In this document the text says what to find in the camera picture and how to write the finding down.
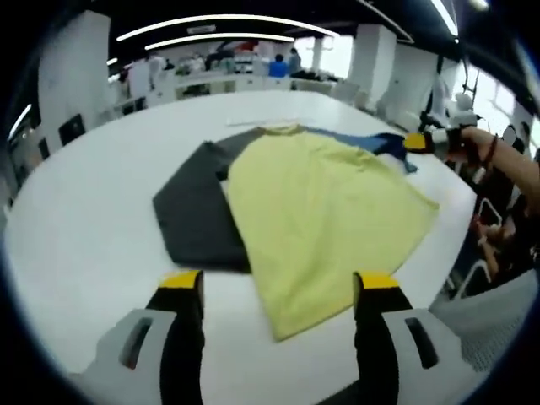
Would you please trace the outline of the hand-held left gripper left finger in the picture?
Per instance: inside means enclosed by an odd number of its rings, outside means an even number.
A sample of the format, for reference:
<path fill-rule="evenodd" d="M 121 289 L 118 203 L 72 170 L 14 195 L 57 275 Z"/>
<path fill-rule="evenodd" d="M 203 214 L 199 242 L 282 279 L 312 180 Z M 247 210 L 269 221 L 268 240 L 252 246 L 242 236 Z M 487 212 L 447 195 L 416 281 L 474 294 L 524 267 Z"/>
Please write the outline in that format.
<path fill-rule="evenodd" d="M 203 318 L 203 271 L 168 277 L 100 338 L 80 391 L 93 404 L 202 403 Z"/>

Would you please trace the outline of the person's right hand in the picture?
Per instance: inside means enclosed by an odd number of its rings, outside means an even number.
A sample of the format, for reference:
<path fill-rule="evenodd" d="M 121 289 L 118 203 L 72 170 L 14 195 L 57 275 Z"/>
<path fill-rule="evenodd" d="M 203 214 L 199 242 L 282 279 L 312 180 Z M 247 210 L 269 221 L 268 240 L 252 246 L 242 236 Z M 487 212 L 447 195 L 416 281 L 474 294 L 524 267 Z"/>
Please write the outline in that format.
<path fill-rule="evenodd" d="M 494 136 L 490 132 L 477 127 L 464 127 L 461 130 L 462 140 L 466 144 L 465 158 L 469 164 L 483 163 L 489 154 Z"/>

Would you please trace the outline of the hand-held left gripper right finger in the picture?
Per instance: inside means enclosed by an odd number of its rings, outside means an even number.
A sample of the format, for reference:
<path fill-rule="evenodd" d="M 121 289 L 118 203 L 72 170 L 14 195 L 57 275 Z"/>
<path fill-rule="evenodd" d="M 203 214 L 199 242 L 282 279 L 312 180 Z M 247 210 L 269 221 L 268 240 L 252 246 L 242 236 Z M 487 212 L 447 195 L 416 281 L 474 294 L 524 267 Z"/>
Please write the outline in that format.
<path fill-rule="evenodd" d="M 414 309 L 396 279 L 354 273 L 359 404 L 456 404 L 465 376 L 461 339 Z"/>

